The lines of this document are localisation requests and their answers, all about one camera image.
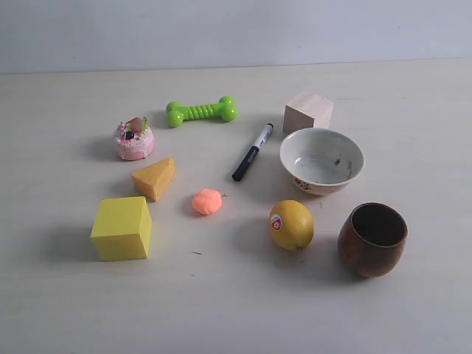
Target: orange ball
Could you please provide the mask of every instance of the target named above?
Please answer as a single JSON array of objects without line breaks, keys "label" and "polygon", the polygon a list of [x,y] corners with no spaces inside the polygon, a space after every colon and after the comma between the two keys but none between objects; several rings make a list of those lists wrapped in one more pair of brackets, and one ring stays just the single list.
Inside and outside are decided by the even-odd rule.
[{"label": "orange ball", "polygon": [[217,190],[201,190],[192,200],[193,209],[203,215],[210,215],[217,212],[223,199]]}]

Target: wooden cup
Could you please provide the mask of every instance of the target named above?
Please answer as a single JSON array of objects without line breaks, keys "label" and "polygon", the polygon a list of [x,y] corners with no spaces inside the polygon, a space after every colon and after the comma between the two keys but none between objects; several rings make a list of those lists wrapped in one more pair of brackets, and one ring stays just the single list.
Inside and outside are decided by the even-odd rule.
[{"label": "wooden cup", "polygon": [[391,207],[361,204],[351,212],[339,233],[339,254],[361,276],[381,277],[397,265],[407,234],[405,220]]}]

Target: wooden block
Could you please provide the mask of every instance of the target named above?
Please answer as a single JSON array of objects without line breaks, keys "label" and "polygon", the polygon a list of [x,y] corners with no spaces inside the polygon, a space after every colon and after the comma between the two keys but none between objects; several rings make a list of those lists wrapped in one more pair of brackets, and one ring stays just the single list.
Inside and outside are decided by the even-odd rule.
[{"label": "wooden block", "polygon": [[175,172],[174,159],[168,158],[133,172],[133,183],[138,191],[153,201],[157,201],[161,198]]},{"label": "wooden block", "polygon": [[303,91],[285,106],[283,131],[290,134],[303,128],[329,128],[334,103]]},{"label": "wooden block", "polygon": [[152,223],[145,197],[104,199],[91,240],[101,260],[148,258]]}]

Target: black marker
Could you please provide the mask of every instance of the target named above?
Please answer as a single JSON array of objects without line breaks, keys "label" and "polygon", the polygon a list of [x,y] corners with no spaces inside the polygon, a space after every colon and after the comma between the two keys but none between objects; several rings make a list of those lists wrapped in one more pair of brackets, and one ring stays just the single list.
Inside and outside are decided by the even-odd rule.
[{"label": "black marker", "polygon": [[259,134],[256,141],[254,142],[254,144],[251,146],[248,153],[246,154],[246,156],[244,156],[244,159],[242,160],[240,165],[237,167],[235,173],[233,173],[232,178],[236,182],[239,182],[241,179],[243,179],[244,173],[246,173],[249,166],[251,166],[251,163],[256,158],[257,153],[259,153],[260,148],[264,145],[264,143],[272,134],[273,129],[274,129],[274,125],[272,125],[271,123],[268,123],[265,125],[263,131]]}]

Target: white ceramic bowl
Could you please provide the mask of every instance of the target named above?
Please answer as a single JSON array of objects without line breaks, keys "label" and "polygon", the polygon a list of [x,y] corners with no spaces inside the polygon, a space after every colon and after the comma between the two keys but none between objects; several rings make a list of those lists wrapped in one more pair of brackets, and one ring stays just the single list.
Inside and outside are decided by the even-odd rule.
[{"label": "white ceramic bowl", "polygon": [[280,161],[293,183],[315,195],[331,194],[359,176],[364,154],[347,136],[324,128],[294,131],[280,145]]}]

